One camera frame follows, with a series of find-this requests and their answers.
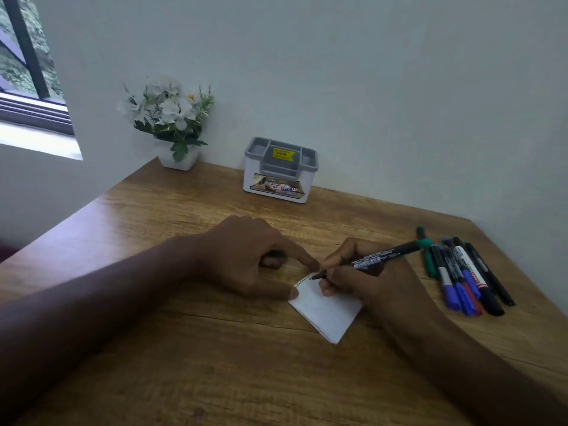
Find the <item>white flower pot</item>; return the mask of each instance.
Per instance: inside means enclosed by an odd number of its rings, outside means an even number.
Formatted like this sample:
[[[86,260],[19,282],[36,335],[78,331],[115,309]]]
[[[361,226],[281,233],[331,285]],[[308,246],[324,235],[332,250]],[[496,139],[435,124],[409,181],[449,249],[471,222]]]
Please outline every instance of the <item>white flower pot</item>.
[[[172,142],[154,139],[154,148],[158,152],[158,158],[160,158],[160,163],[162,164],[162,166],[178,170],[191,169],[197,161],[197,157],[199,157],[200,146],[188,145],[188,153],[185,154],[183,160],[178,163],[174,160],[173,151],[170,150],[172,145]]]

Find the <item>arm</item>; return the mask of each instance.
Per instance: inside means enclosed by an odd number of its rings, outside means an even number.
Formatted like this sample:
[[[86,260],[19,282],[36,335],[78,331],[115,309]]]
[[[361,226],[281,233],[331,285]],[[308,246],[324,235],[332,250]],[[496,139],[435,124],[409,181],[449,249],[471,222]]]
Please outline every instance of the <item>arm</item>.
[[[154,307],[183,280],[288,299],[298,291],[259,279],[282,250],[314,270],[303,248],[264,220],[229,217],[210,231],[179,236],[104,269],[0,307],[0,423],[18,413],[96,346]]]
[[[323,294],[342,289],[358,296],[410,362],[485,424],[568,424],[568,408],[552,393],[482,347],[437,308],[404,258],[386,263],[378,277],[336,267],[382,249],[347,239],[322,262],[329,269],[328,280],[320,281]]]

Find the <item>window frame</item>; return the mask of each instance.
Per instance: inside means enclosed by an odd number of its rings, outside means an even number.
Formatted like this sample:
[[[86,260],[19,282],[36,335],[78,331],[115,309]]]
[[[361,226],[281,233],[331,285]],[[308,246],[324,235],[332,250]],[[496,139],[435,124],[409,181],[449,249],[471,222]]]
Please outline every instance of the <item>window frame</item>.
[[[50,97],[18,0],[3,0],[18,44],[0,30],[0,44],[30,72],[38,96],[15,89],[0,75],[0,120],[75,135],[65,102]]]

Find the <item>window sill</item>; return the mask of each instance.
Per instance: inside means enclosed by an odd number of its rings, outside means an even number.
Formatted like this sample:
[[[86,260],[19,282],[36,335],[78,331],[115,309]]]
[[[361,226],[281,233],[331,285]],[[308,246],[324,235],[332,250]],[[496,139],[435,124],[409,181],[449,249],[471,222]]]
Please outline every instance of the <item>window sill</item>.
[[[74,137],[10,122],[0,122],[0,143],[54,156],[83,160]]]

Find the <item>white paper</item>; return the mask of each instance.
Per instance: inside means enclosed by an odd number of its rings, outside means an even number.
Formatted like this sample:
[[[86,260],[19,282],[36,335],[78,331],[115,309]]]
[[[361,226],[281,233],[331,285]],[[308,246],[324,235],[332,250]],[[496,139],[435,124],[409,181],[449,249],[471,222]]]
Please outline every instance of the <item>white paper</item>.
[[[331,343],[338,343],[351,325],[362,303],[347,294],[325,297],[319,288],[319,279],[310,279],[316,272],[300,280],[295,287],[299,296],[290,304]]]

